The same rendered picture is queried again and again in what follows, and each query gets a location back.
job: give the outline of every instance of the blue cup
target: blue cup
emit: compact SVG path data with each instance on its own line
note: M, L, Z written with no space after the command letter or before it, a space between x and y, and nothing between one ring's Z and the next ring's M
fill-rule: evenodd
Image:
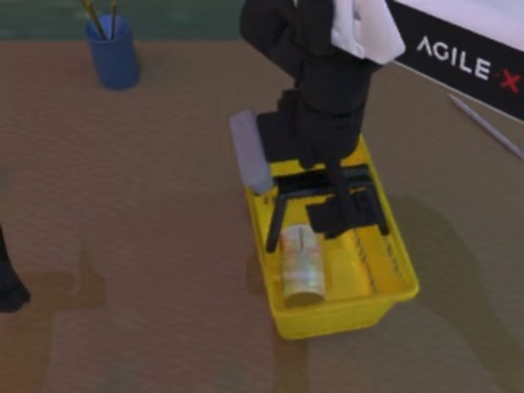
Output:
M98 19L107 39L100 36L91 21L85 29L98 79L103 86L113 90L131 88L140 80L133 32L127 20L117 15L115 37L111 39L111 15L102 15Z

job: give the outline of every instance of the stick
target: stick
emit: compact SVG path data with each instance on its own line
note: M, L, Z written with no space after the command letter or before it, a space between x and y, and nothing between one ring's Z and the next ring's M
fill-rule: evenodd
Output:
M115 39L116 8L116 0L111 0L111 39Z
M91 18L91 21L95 25L98 34L100 34L100 37L102 37L102 39L107 39L106 34L104 33L104 29L102 28L102 25L100 25L100 21L98 20L97 12L95 11L95 7L93 6L93 1L80 0L80 2L82 3L82 7L84 7L84 10L88 13L89 18Z
M498 129L496 129L492 124L488 123L487 120L483 119L478 113L476 113L472 108L467 106L456 96L448 94L449 99L460 108L466 115L475 120L485 131L487 131L493 138L495 138L502 146L512 152L515 156L524 160L524 151L522 151L515 143L511 142L507 137L505 137Z

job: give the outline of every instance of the black banner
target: black banner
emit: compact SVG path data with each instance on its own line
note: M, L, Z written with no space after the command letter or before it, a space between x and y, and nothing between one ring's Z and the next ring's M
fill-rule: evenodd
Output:
M406 44L397 61L524 120L524 52L390 1Z

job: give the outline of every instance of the yellow bin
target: yellow bin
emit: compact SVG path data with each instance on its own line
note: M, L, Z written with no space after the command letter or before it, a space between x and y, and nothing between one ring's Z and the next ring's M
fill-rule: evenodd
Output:
M384 237L377 226L372 226L350 230L333 240L322 239L326 296L317 305L284 305L280 251L265 251L277 189L263 196L246 189L269 307L282 338L303 339L371 327L396 302L410 300L418 293L416 274L363 138L357 150L342 162L343 166L362 164L371 171L390 234ZM271 165L273 176L301 171L298 161ZM290 201L282 228L307 223L305 206L325 199L320 196Z

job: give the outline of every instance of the white pen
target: white pen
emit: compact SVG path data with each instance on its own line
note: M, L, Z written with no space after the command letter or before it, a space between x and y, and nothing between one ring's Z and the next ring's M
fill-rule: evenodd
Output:
M499 141L504 147L510 150L515 156L524 160L524 151L522 151L515 143L507 139L498 129L496 129L492 124L488 123L487 120L483 119L478 113L476 113L472 108L462 102L458 97L448 94L449 98L458 106L461 110L466 113L469 117L475 120L485 131L490 133L490 135Z

